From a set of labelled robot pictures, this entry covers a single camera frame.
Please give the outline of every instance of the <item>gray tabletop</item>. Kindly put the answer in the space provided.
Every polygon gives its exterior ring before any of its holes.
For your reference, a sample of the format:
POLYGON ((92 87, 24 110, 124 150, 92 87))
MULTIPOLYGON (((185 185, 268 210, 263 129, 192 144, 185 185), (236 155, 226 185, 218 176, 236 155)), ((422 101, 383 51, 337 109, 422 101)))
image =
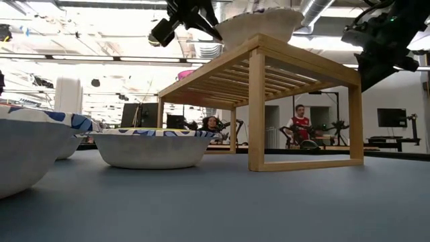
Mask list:
POLYGON ((139 171, 78 151, 0 200, 0 241, 430 241, 430 163, 365 163, 253 173, 246 155, 211 155, 194 168, 139 171))

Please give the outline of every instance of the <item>white bowl on table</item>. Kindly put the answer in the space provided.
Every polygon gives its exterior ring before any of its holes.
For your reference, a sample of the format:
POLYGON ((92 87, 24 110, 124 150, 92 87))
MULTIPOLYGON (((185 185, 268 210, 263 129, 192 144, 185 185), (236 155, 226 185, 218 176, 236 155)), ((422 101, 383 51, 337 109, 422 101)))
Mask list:
POLYGON ((103 160, 129 169, 176 169, 197 165, 217 134, 156 128, 105 129, 89 133, 103 160))
POLYGON ((67 143, 64 145, 64 147, 61 149, 60 155, 56 158, 57 161, 68 159, 75 153, 75 151, 78 149, 79 145, 81 144, 83 140, 82 136, 79 135, 73 135, 71 138, 67 140, 67 143))
POLYGON ((304 16, 293 9, 269 7, 242 13, 215 26, 227 50, 240 46, 255 34, 265 34, 288 42, 294 30, 300 27, 304 16))
POLYGON ((0 199, 33 186, 70 137, 93 130, 81 115, 0 106, 0 199))

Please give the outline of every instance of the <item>blue floral pattern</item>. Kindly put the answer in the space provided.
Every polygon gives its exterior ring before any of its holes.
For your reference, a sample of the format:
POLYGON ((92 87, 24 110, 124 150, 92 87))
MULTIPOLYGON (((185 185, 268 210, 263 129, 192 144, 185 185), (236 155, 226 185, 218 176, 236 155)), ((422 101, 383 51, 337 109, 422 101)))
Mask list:
POLYGON ((79 114, 68 114, 64 112, 49 112, 33 110, 29 108, 11 107, 0 105, 0 120, 16 120, 26 122, 49 122, 64 124, 72 129, 83 132, 101 132, 98 124, 79 114))
POLYGON ((128 136, 192 136, 203 138, 219 138, 218 134, 207 131, 194 131, 194 130, 169 130, 169 129, 156 129, 156 128, 130 128, 130 129, 105 129, 99 134, 113 134, 113 135, 128 135, 128 136))

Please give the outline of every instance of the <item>ventilation duct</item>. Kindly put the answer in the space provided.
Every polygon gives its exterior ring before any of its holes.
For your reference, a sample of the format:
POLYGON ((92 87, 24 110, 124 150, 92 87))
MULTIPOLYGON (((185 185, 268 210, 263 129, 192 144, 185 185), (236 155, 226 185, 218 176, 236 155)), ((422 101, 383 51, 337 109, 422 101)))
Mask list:
POLYGON ((315 22, 320 18, 323 11, 329 8, 335 0, 302 0, 300 4, 300 12, 303 13, 303 27, 310 27, 312 30, 315 22))

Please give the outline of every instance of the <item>black monitor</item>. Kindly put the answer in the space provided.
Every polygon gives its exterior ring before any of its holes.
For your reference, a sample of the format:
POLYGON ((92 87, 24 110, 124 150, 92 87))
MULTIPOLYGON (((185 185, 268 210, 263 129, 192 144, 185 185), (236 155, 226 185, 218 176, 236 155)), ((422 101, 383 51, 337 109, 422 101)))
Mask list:
POLYGON ((167 128, 185 129, 185 117, 167 114, 167 128))
POLYGON ((378 126, 381 128, 407 128, 406 109, 378 108, 378 126))
POLYGON ((158 103, 124 104, 121 128, 156 128, 158 103))

